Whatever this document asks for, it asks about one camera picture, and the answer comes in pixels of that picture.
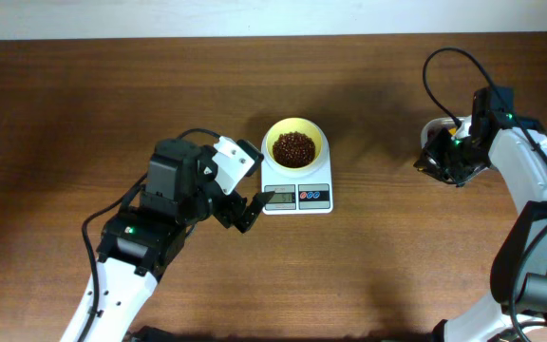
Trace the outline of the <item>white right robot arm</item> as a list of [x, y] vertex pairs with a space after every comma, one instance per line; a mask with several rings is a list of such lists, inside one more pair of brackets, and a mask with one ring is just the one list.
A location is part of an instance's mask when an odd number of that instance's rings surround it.
[[472, 113], [430, 121], [421, 132], [415, 168], [461, 187], [485, 170], [502, 175], [518, 218], [491, 267], [488, 292], [467, 312], [441, 321], [432, 341], [517, 341], [547, 328], [547, 136], [519, 116], [512, 89], [473, 97]]

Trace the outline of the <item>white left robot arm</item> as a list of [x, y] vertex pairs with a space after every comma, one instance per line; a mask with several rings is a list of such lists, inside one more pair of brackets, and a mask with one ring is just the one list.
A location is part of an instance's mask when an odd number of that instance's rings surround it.
[[197, 223], [215, 218], [248, 232], [273, 195], [246, 199], [236, 186], [262, 160], [250, 142], [227, 137], [212, 146], [158, 142], [145, 175], [113, 203], [99, 245], [87, 249], [91, 276], [63, 340], [123, 340]]

